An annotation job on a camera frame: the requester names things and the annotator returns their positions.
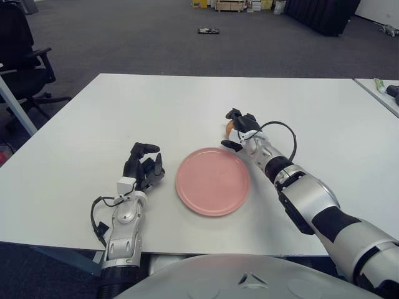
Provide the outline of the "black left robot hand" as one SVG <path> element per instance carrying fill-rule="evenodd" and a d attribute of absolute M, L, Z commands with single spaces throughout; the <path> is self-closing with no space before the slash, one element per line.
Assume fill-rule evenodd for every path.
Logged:
<path fill-rule="evenodd" d="M 129 196 L 133 191 L 146 191 L 150 186 L 156 186 L 165 175 L 160 148 L 136 142 L 125 162 L 122 174 L 123 178 L 135 179 L 127 191 L 118 192 L 123 197 Z"/>

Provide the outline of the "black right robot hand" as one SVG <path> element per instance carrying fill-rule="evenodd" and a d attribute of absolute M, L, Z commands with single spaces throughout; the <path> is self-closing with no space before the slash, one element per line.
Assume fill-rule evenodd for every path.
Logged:
<path fill-rule="evenodd" d="M 258 122 L 250 113 L 243 115 L 238 109 L 232 108 L 227 114 L 226 119 L 229 120 L 226 125 L 226 139 L 221 144 L 239 152 L 242 149 L 249 149 L 250 137 L 261 131 Z"/>

